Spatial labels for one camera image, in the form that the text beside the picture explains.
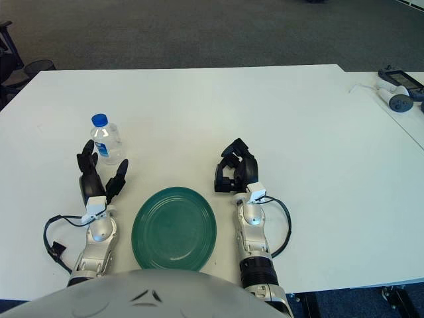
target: green plate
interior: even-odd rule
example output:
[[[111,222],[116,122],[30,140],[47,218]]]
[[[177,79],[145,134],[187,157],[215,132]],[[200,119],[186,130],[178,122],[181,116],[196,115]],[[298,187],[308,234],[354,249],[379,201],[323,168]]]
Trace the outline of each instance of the green plate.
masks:
[[[159,191],[141,207],[132,226],[132,251],[142,268],[200,270],[217,238],[208,202],[186,187]]]

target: bottle label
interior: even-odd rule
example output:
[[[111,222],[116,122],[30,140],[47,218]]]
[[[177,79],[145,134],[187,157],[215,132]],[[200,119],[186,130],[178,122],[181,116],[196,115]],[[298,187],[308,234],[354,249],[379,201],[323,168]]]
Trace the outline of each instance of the bottle label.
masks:
[[[102,157],[109,157],[109,154],[107,153],[106,145],[102,144],[101,142],[95,142],[95,145],[100,153],[100,156]]]

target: blue bottle cap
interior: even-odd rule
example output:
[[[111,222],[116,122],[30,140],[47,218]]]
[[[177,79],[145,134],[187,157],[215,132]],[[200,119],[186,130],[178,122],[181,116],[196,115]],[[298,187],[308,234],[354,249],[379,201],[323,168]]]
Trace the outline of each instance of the blue bottle cap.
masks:
[[[103,127],[107,125],[107,117],[105,114],[96,114],[92,116],[91,121],[96,127]]]

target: white cable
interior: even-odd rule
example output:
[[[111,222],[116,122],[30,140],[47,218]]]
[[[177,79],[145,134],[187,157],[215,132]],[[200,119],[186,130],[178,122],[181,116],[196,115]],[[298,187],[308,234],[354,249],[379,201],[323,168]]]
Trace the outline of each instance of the white cable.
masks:
[[[358,86],[360,86],[360,87],[365,87],[365,88],[370,88],[370,89],[372,89],[373,91],[376,91],[377,89],[375,88],[375,87],[373,87],[373,86],[369,86],[369,85],[364,85],[364,84],[361,84],[361,83],[357,83],[357,84],[355,84],[355,85],[353,85],[352,86],[352,88],[349,90],[349,94],[350,93],[352,93]]]

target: robotic arm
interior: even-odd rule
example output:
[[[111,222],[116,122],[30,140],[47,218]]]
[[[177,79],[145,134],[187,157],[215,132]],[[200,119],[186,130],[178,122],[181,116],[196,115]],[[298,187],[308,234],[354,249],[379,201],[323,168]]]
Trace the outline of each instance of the robotic arm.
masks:
[[[272,255],[264,234],[265,214],[261,203],[266,196],[259,182],[258,163],[248,151],[248,146],[236,139],[221,155],[223,159],[215,171],[215,191],[237,193],[236,238],[243,288],[265,301],[286,317],[293,317],[286,294],[278,285]],[[234,168],[234,179],[223,176],[223,169]]]
[[[116,209],[113,205],[110,205],[110,202],[125,185],[128,160],[125,159],[121,162],[116,176],[111,178],[104,188],[95,168],[98,156],[97,153],[93,154],[93,149],[94,142],[89,140],[81,154],[77,154],[78,166],[82,172],[79,178],[79,186],[86,214],[83,217],[57,215],[51,218],[44,228],[44,245],[49,255],[71,274],[68,286],[103,276],[112,260],[112,249],[117,239],[117,224],[111,217]],[[76,227],[88,225],[86,245],[73,270],[68,268],[60,259],[60,255],[66,247],[57,242],[50,246],[46,238],[47,227],[59,219],[65,219]],[[75,224],[69,219],[81,219],[81,223]]]

